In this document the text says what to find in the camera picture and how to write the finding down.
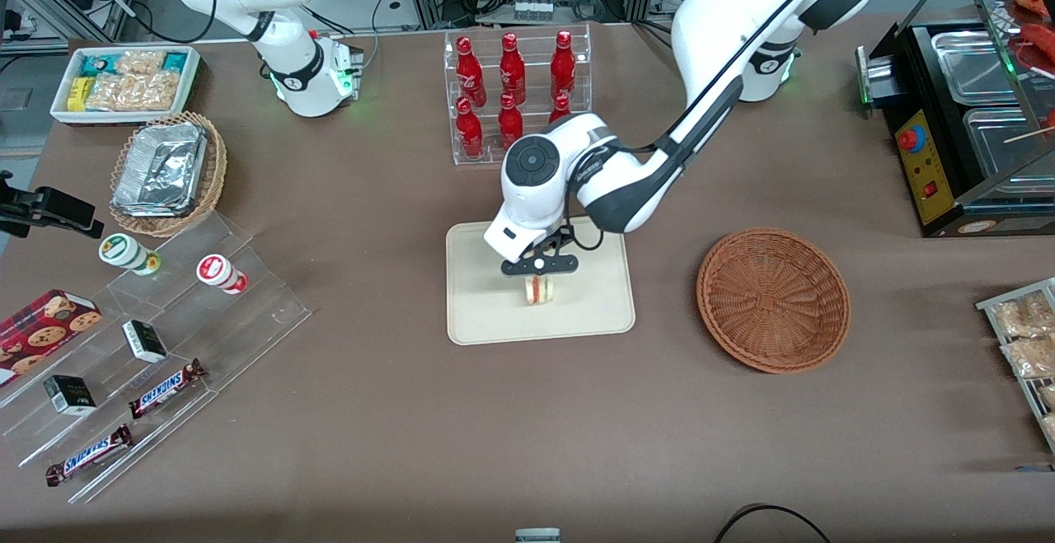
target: green led light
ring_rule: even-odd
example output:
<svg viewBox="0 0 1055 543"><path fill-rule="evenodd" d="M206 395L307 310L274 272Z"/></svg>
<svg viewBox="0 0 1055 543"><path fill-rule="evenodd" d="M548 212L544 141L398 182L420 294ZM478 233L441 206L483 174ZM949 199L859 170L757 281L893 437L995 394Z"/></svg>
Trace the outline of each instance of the green led light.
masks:
<svg viewBox="0 0 1055 543"><path fill-rule="evenodd" d="M794 62L794 54L788 55L788 65L784 67L784 77L781 77L781 84L791 77L791 63Z"/></svg>

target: red bottle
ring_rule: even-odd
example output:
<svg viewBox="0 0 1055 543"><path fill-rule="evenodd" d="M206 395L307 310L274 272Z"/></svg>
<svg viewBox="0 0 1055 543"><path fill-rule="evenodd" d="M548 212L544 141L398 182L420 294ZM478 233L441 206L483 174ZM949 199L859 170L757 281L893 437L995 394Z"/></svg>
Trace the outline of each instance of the red bottle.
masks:
<svg viewBox="0 0 1055 543"><path fill-rule="evenodd" d="M502 34L502 61L498 63L502 74L502 92L511 93L517 103L528 100L528 78L524 74L524 58L517 49L517 36L512 32Z"/></svg>
<svg viewBox="0 0 1055 543"><path fill-rule="evenodd" d="M555 97L555 99L553 99L553 112L550 114L550 122L560 119L561 116L572 114L572 112L568 109L569 103L570 100L568 99L568 95L565 95L565 93L560 93L560 96Z"/></svg>
<svg viewBox="0 0 1055 543"><path fill-rule="evenodd" d="M575 92L575 54L572 52L572 33L561 30L557 33L557 51L550 62L550 93L554 100L565 93Z"/></svg>
<svg viewBox="0 0 1055 543"><path fill-rule="evenodd" d="M517 101L511 93L502 95L502 111L498 114L498 130L502 134L502 148L513 148L513 141L517 141L524 134L524 119L517 111Z"/></svg>
<svg viewBox="0 0 1055 543"><path fill-rule="evenodd" d="M460 36L455 46L458 47L458 84L462 95L467 96L474 106L483 108L487 103L487 92L483 89L480 59L473 55L473 43L467 36Z"/></svg>
<svg viewBox="0 0 1055 543"><path fill-rule="evenodd" d="M480 119L473 112L473 104L467 97L459 96L455 101L458 109L458 119L455 119L455 127L458 129L458 140L462 144L465 156L475 160L483 156L483 129L480 127Z"/></svg>

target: table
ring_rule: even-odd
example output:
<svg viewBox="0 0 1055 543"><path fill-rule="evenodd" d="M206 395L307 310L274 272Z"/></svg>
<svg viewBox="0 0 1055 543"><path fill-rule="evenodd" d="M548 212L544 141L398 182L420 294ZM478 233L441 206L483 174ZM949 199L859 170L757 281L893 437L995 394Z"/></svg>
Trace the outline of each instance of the table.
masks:
<svg viewBox="0 0 1055 543"><path fill-rule="evenodd" d="M973 303L1053 275L1055 239L919 238L885 125L856 106L852 51L891 22L805 37L779 95L736 108L627 236L630 332L472 348L445 333L444 235L501 194L496 169L450 162L441 34L384 37L362 99L323 119L275 100L248 43L200 44L192 104L230 152L219 209L316 314L90 505L0 452L0 538L709 541L770 502L837 541L1050 541L1055 477L1012 471L1050 457ZM596 111L651 141L684 108L673 59L629 25L593 32ZM56 123L34 186L104 206L128 134ZM761 225L848 285L849 335L817 371L747 369L696 311L708 247ZM13 239L0 311L101 289L116 270L95 247ZM754 515L727 541L766 537L812 540Z"/></svg>

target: snickers bar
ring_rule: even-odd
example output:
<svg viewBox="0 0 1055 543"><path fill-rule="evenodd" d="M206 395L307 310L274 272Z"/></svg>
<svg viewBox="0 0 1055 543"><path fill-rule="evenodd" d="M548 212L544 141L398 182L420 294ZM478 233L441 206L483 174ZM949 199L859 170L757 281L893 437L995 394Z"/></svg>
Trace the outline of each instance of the snickers bar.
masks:
<svg viewBox="0 0 1055 543"><path fill-rule="evenodd" d="M138 420L142 418L148 411L169 401L170 397L186 389L192 382L196 381L199 376L204 376L204 374L206 374L206 371L195 357L193 362L181 367L179 371L169 376L160 385L147 391L147 394L129 403L129 407L132 408L132 419Z"/></svg>
<svg viewBox="0 0 1055 543"><path fill-rule="evenodd" d="M132 445L132 431L127 425L121 424L117 431L81 450L76 457L66 459L65 463L47 467L47 473L44 476L47 480L47 487L55 487L92 463L98 463L115 450L131 448Z"/></svg>

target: brown wicker basket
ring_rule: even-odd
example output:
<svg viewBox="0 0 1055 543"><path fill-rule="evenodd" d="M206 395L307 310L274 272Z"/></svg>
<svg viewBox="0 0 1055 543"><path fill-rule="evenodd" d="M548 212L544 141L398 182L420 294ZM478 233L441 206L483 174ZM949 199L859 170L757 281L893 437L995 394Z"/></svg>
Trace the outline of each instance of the brown wicker basket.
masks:
<svg viewBox="0 0 1055 543"><path fill-rule="evenodd" d="M696 304L730 355L774 374L824 364L850 326L849 295L831 258L774 228L720 239L699 267Z"/></svg>
<svg viewBox="0 0 1055 543"><path fill-rule="evenodd" d="M155 238L169 238L183 228L189 227L194 220L205 213L211 212L219 201L219 194L224 190L224 175L227 172L227 148L224 146L224 138L216 133L216 128L205 116L195 112L180 112L179 115L170 115L157 121L147 122L147 127L174 125L177 122L195 122L204 127L209 133L209 143L206 148L206 160L202 164L202 179L198 182L198 190L193 212L185 217L132 217L117 213L113 206L110 213L117 220L117 225L129 232L155 236ZM117 181L121 178L121 171L124 169L124 159L129 155L129 148L132 146L132 137L124 141L124 149L121 149L120 156L117 156L117 164L113 174L110 175L110 190L117 190Z"/></svg>

